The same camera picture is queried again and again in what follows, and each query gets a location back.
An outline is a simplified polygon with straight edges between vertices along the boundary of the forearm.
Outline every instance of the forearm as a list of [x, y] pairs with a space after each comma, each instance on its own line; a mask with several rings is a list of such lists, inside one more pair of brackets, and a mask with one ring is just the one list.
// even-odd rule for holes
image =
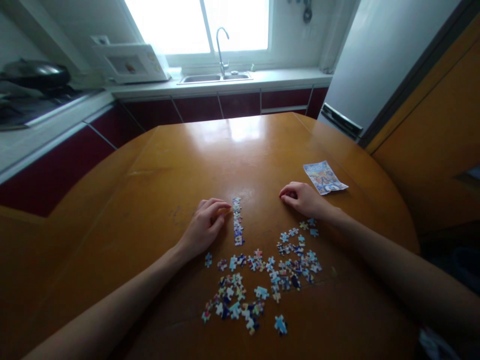
[[187, 260], [177, 247], [173, 247], [147, 269], [49, 337], [25, 359], [106, 358]]
[[330, 220], [385, 283], [427, 324], [480, 339], [480, 300], [453, 277], [347, 215]]

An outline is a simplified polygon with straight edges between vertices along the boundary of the round table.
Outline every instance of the round table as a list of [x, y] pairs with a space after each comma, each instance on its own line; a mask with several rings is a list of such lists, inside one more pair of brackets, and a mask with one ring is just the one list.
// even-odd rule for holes
[[[280, 233], [305, 218], [278, 197], [290, 181], [311, 183], [303, 164], [328, 161], [347, 190], [325, 198], [364, 225], [412, 252], [419, 244], [408, 209], [382, 168], [339, 131], [292, 112], [164, 125], [132, 140], [87, 174], [47, 220], [31, 296], [33, 320], [16, 346], [25, 354], [54, 331], [158, 259], [183, 234], [200, 200], [241, 198], [243, 246], [234, 246], [228, 217], [205, 255], [191, 261], [163, 289], [115, 349], [112, 358], [411, 358], [415, 319], [331, 227], [306, 237], [323, 271], [301, 290], [265, 301], [259, 330], [245, 320], [221, 320], [205, 303], [219, 289], [217, 262], [233, 254], [281, 258]], [[237, 270], [247, 289], [270, 292], [270, 278]], [[274, 329], [275, 316], [288, 324]]]

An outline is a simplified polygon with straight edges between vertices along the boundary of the kitchen sink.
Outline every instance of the kitchen sink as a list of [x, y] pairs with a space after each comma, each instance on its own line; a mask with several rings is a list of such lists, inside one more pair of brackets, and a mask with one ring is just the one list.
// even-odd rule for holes
[[222, 83], [227, 81], [238, 80], [252, 80], [248, 72], [227, 73], [225, 75], [219, 74], [205, 74], [205, 75], [191, 75], [184, 77], [177, 85], [185, 84], [200, 84], [200, 83]]

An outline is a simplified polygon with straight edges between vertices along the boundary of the refrigerator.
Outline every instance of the refrigerator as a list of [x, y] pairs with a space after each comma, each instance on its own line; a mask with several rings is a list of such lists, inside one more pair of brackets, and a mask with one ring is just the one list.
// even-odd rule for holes
[[360, 0], [318, 121], [361, 144], [460, 3]]

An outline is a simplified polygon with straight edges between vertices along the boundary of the white microwave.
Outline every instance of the white microwave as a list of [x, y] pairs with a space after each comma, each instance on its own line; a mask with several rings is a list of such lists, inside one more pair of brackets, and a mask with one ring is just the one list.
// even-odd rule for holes
[[155, 53], [150, 44], [109, 44], [93, 49], [102, 61], [106, 75], [119, 84], [170, 79], [165, 55]]

